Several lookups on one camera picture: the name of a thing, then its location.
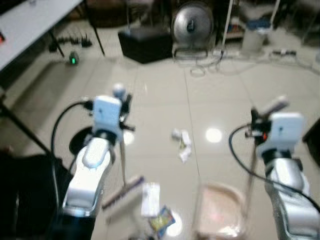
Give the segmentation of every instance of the electric fan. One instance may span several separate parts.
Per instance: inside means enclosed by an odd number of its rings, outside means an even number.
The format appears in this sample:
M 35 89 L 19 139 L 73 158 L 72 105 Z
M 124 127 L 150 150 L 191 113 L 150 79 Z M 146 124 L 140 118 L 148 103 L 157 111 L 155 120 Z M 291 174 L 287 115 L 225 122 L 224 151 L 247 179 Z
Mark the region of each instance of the electric fan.
M 199 56 L 199 52 L 205 52 L 207 57 L 213 30 L 213 15 L 204 3 L 192 1 L 183 4 L 178 9 L 171 26 L 172 37 L 176 43 L 174 57 L 194 58 Z

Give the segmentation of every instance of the wire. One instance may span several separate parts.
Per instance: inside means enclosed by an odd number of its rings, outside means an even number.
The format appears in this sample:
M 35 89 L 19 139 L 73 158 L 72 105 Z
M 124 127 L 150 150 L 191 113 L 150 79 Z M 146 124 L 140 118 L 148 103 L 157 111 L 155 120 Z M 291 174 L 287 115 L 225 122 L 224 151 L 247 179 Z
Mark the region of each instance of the wire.
M 52 130 L 52 133 L 51 133 L 51 153 L 54 157 L 56 157 L 55 155 L 55 138 L 56 138 L 56 132 L 57 132 L 57 129 L 58 129 L 58 125 L 61 121 L 61 119 L 63 118 L 63 116 L 72 108 L 74 108 L 75 106 L 78 106 L 78 105 L 83 105 L 84 104 L 84 101 L 76 101 L 74 103 L 72 103 L 71 105 L 69 105 L 66 109 L 63 110 L 63 112 L 59 115 L 59 117 L 57 118 L 57 120 L 55 121 L 54 123 L 54 126 L 53 126 L 53 130 Z
M 221 60 L 222 60 L 222 58 L 223 58 L 223 56 L 225 55 L 225 52 L 226 52 L 226 50 L 220 50 L 220 56 L 216 57 L 216 56 L 214 56 L 214 51 L 215 51 L 215 49 L 213 49 L 210 52 L 211 52 L 212 58 L 215 59 L 215 60 L 213 60 L 213 61 L 211 61 L 209 63 L 199 63 L 199 60 L 203 60 L 203 59 L 202 58 L 198 58 L 198 57 L 188 58 L 188 59 L 186 58 L 185 59 L 185 60 L 195 61 L 195 62 L 192 62 L 192 63 L 180 63 L 179 59 L 176 58 L 175 56 L 173 56 L 172 59 L 173 59 L 174 62 L 178 63 L 178 65 L 180 67 L 209 68 L 211 66 L 218 65 L 221 62 Z
M 213 59 L 216 58 L 214 56 L 214 49 L 211 51 L 211 55 L 212 55 Z M 204 77 L 206 75 L 206 68 L 207 68 L 208 72 L 212 73 L 210 71 L 210 67 L 219 65 L 223 56 L 224 56 L 224 51 L 221 50 L 221 54 L 220 54 L 219 58 L 215 59 L 209 63 L 199 63 L 199 59 L 196 58 L 195 64 L 191 65 L 190 75 L 192 77 L 196 77 L 196 78 Z
M 303 69 L 306 69 L 306 70 L 309 70 L 309 71 L 313 72 L 313 73 L 316 74 L 316 75 L 320 75 L 320 71 L 315 70 L 315 69 L 312 67 L 312 64 L 306 65 L 306 64 L 302 63 L 301 60 L 300 60 L 297 56 L 295 56 L 294 59 L 295 59 L 295 63 L 296 63 L 299 67 L 301 67 L 301 68 L 303 68 Z
M 251 123 L 247 123 L 247 124 L 241 125 L 241 126 L 237 127 L 235 130 L 233 130 L 233 131 L 230 133 L 230 136 L 229 136 L 229 148 L 230 148 L 230 151 L 231 151 L 233 157 L 235 158 L 235 160 L 239 163 L 239 165 L 240 165 L 248 174 L 250 174 L 250 175 L 252 175 L 252 176 L 254 176 L 254 177 L 256 177 L 256 178 L 258 178 L 258 179 L 260 179 L 260 180 L 262 180 L 262 181 L 264 181 L 264 182 L 266 182 L 266 183 L 268 183 L 268 184 L 278 185 L 278 186 L 281 186 L 281 187 L 283 187 L 283 188 L 285 188 L 285 189 L 288 189 L 288 190 L 290 190 L 290 191 L 292 191 L 292 192 L 294 192 L 294 193 L 300 194 L 300 195 L 303 196 L 304 198 L 308 199 L 309 202 L 314 206 L 314 208 L 320 213 L 320 207 L 318 206 L 318 204 L 317 204 L 311 197 L 305 195 L 302 191 L 300 191 L 300 190 L 298 190 L 298 189 L 296 189 L 296 188 L 294 188 L 294 187 L 291 187 L 291 186 L 282 184 L 282 183 L 277 182 L 277 181 L 270 180 L 270 179 L 268 179 L 268 178 L 265 178 L 265 177 L 263 177 L 263 176 L 260 176 L 260 175 L 256 174 L 255 172 L 253 172 L 253 171 L 251 171 L 250 169 L 248 169 L 248 168 L 244 165 L 244 163 L 238 158 L 238 156 L 236 155 L 235 150 L 234 150 L 234 148 L 233 148 L 233 144 L 232 144 L 233 137 L 234 137 L 234 135 L 235 135 L 237 132 L 239 132 L 239 131 L 242 130 L 242 129 L 245 129 L 245 128 L 249 127 L 250 125 L 251 125 Z
M 259 61 L 254 61 L 252 62 L 252 64 L 248 65 L 248 66 L 245 66 L 243 67 L 242 69 L 239 69 L 239 70 L 235 70 L 235 71 L 221 71 L 219 68 L 216 69 L 217 72 L 219 72 L 220 74 L 222 75 L 225 75 L 225 76 L 234 76 L 234 75 L 239 75 L 245 71 L 248 71 L 252 68 L 255 68 L 258 64 L 269 64 L 270 61 L 268 60 L 259 60 Z

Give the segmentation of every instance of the black cable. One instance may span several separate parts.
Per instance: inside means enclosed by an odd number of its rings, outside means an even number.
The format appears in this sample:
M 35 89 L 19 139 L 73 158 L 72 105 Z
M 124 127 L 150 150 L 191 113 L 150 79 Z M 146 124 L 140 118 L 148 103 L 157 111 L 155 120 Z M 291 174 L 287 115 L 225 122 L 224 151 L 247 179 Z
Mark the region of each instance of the black cable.
M 59 117 L 57 118 L 57 120 L 54 123 L 53 129 L 52 129 L 52 133 L 51 133 L 51 153 L 54 157 L 56 157 L 55 155 L 55 138 L 56 138 L 56 132 L 57 132 L 57 128 L 58 125 L 61 121 L 61 119 L 63 118 L 63 116 L 72 108 L 74 108 L 75 106 L 78 105 L 83 105 L 85 102 L 84 101 L 76 101 L 74 103 L 72 103 L 71 105 L 69 105 L 66 109 L 63 110 L 63 112 L 59 115 Z
M 235 160 L 239 163 L 239 165 L 250 175 L 268 183 L 268 184 L 275 184 L 275 185 L 278 185 L 278 186 L 281 186 L 285 189 L 288 189 L 294 193 L 297 193 L 297 194 L 300 194 L 301 196 L 303 196 L 304 198 L 308 199 L 309 202 L 315 207 L 315 209 L 320 213 L 320 207 L 318 206 L 318 204 L 309 196 L 305 195 L 302 191 L 294 188 L 294 187 L 291 187 L 291 186 L 288 186 L 288 185 L 285 185 L 285 184 L 282 184 L 280 182 L 277 182 L 277 181 L 273 181 L 273 180 L 270 180 L 268 178 L 265 178 L 263 176 L 260 176 L 258 174 L 256 174 L 255 172 L 251 171 L 250 169 L 248 169 L 244 163 L 238 158 L 238 156 L 236 155 L 235 151 L 234 151 L 234 148 L 233 148 L 233 145 L 232 145 L 232 139 L 234 137 L 234 135 L 239 132 L 240 130 L 242 129 L 245 129 L 247 127 L 249 127 L 251 125 L 251 123 L 247 123 L 247 124 L 244 124 L 244 125 L 241 125 L 239 127 L 237 127 L 235 130 L 233 130 L 231 133 L 230 133 L 230 136 L 229 136 L 229 148 L 230 148 L 230 151 L 233 155 L 233 157 L 235 158 Z

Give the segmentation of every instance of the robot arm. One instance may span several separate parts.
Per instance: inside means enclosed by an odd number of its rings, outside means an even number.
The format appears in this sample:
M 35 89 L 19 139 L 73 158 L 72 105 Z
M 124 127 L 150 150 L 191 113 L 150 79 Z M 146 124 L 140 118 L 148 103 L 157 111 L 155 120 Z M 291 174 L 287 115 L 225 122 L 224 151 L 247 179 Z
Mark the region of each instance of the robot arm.
M 90 239 L 106 175 L 114 161 L 114 146 L 123 141 L 130 111 L 131 95 L 116 85 L 113 96 L 97 96 L 93 101 L 92 137 L 76 157 L 76 171 L 67 188 L 62 209 L 52 227 L 50 239 Z
M 266 178 L 310 195 L 310 186 L 300 160 L 292 158 L 304 118 L 299 113 L 277 112 L 288 105 L 282 97 L 263 113 L 253 108 L 246 136 L 254 137 L 256 154 L 265 164 Z M 277 184 L 265 184 L 273 206 L 279 240 L 319 240 L 320 214 L 308 199 Z

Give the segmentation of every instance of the snack package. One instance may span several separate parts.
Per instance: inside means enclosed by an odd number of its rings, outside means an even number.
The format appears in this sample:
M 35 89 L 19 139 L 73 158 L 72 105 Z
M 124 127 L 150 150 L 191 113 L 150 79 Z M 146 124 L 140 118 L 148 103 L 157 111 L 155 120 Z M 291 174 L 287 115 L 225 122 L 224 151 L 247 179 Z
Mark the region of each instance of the snack package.
M 158 216 L 149 219 L 150 226 L 157 233 L 158 238 L 161 238 L 165 234 L 167 227 L 175 222 L 171 210 L 166 206 L 161 209 Z

